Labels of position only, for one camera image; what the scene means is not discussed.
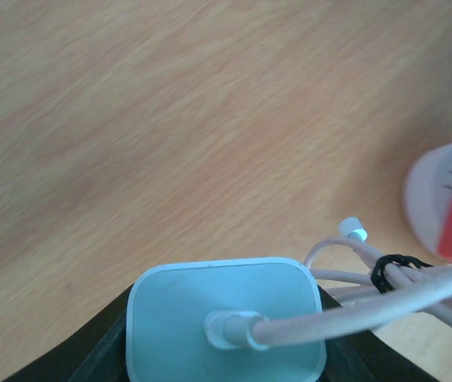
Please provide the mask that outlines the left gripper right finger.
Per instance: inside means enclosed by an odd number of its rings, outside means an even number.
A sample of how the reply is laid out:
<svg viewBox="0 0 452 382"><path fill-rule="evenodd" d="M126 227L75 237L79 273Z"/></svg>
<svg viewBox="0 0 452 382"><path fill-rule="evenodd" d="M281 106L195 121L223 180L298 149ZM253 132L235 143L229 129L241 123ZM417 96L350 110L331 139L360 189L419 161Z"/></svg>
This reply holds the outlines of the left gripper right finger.
<svg viewBox="0 0 452 382"><path fill-rule="evenodd" d="M320 381L438 382L369 330L327 340L325 346L327 360Z"/></svg>

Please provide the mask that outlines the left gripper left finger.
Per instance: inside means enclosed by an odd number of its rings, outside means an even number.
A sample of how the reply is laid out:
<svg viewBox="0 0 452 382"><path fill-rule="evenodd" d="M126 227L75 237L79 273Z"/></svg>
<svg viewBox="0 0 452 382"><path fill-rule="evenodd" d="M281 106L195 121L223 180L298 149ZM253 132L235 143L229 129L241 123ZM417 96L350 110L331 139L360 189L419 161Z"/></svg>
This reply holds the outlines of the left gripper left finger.
<svg viewBox="0 0 452 382"><path fill-rule="evenodd" d="M10 381L128 381L126 313L130 289Z"/></svg>

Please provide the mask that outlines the small white cube charger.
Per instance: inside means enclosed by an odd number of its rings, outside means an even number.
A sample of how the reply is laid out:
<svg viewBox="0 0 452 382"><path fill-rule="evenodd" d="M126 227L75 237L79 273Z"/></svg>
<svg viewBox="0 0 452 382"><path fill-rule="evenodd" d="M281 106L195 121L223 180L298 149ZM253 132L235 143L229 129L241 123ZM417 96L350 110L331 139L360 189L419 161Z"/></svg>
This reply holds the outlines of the small white cube charger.
<svg viewBox="0 0 452 382"><path fill-rule="evenodd" d="M126 365L132 381L316 381L323 341L277 347L252 336L270 319L321 311L310 271L288 258L153 267L127 302Z"/></svg>

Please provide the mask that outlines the round white socket base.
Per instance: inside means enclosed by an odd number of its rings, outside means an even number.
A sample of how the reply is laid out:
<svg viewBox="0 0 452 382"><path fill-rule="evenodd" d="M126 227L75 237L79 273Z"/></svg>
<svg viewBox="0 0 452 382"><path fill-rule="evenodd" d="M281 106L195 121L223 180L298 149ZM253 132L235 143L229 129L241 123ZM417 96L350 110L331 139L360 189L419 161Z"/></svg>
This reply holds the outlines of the round white socket base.
<svg viewBox="0 0 452 382"><path fill-rule="evenodd" d="M403 191L408 222L419 242L438 254L452 202L452 143L426 152L411 167Z"/></svg>

